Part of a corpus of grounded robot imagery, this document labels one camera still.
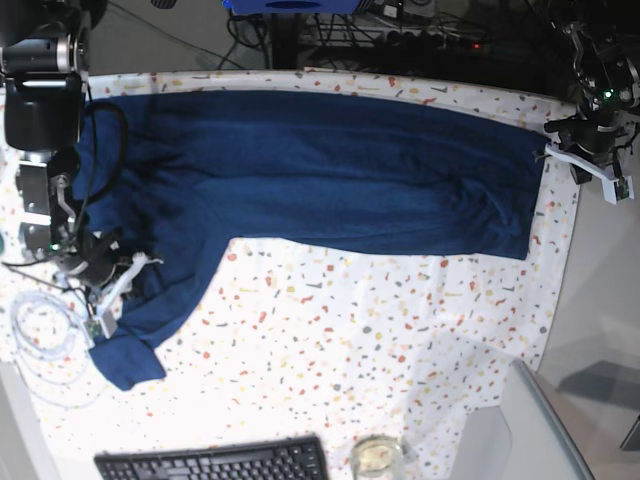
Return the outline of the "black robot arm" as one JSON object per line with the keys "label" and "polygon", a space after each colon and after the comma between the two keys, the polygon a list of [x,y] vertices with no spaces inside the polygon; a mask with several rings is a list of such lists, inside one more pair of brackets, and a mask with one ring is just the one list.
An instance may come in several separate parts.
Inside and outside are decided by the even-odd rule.
{"label": "black robot arm", "polygon": [[639,113],[639,3],[551,1],[547,11],[570,44],[579,100],[573,116],[549,121],[544,130],[558,136],[561,151],[608,165],[620,150],[620,115]]}
{"label": "black robot arm", "polygon": [[99,111],[115,115],[115,173],[121,172],[128,147],[124,113],[93,101],[90,94],[90,34],[106,8],[104,1],[1,4],[4,133],[8,146],[21,155],[16,184],[23,200],[20,235],[26,263],[53,262],[101,300],[127,294],[149,261],[142,252],[122,252],[120,230],[96,235],[88,228],[88,206],[109,192],[116,175],[95,190],[97,168],[92,166],[81,199],[72,193],[80,167],[76,145],[86,116]]}

